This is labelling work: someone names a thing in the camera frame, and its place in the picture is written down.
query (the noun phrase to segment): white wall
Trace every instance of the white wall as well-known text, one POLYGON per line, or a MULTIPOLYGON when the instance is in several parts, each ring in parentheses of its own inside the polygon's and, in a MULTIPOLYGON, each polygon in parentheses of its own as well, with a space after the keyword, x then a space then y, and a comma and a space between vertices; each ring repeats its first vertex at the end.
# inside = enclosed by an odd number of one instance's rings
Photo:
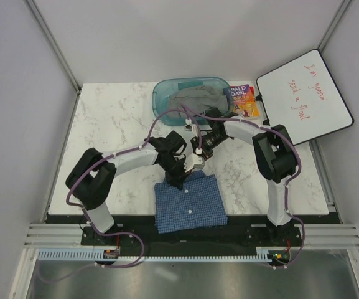
POLYGON ((0 299, 39 221, 75 92, 22 0, 0 0, 0 299))
POLYGON ((80 83, 255 80, 318 46, 342 0, 35 0, 80 83))
POLYGON ((359 229, 359 0, 354 1, 324 52, 355 124, 320 139, 340 214, 359 229))

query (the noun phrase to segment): gray cloth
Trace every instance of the gray cloth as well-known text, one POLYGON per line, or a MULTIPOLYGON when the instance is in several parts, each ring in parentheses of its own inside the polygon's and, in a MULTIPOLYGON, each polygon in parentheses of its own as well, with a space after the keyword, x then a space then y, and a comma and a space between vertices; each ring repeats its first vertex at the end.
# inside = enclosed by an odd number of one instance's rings
MULTIPOLYGON (((221 112, 228 111, 228 99, 223 90, 211 86, 199 85, 179 90, 169 97, 167 109, 182 109, 185 104, 197 113, 203 113, 210 107, 217 107, 221 112)), ((171 118, 186 118, 186 115, 179 112, 170 112, 171 118)))

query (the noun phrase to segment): whiteboard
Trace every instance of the whiteboard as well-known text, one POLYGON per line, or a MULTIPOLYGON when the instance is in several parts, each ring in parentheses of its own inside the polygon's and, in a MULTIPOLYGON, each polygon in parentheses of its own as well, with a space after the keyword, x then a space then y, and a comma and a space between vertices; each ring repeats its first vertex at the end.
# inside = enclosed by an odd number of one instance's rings
POLYGON ((284 125, 295 145, 353 124, 318 50, 261 76, 256 83, 270 125, 284 125))

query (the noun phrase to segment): book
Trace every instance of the book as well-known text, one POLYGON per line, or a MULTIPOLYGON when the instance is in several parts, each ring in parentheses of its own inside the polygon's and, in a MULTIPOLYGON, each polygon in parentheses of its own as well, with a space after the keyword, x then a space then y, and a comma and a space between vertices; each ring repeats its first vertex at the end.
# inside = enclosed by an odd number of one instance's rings
POLYGON ((231 86, 226 88, 224 93, 233 102, 233 112, 248 119, 259 117, 258 107, 254 98, 254 87, 248 84, 231 86))

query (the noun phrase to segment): blue plaid shirt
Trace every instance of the blue plaid shirt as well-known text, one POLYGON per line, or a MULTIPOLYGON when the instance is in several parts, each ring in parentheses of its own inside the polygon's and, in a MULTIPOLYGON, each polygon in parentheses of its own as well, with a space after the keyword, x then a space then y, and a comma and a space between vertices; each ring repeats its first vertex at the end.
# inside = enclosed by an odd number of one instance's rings
POLYGON ((160 234, 228 222, 214 175, 205 176, 203 171, 196 171, 185 180, 183 190, 164 181, 154 185, 154 192, 160 234))

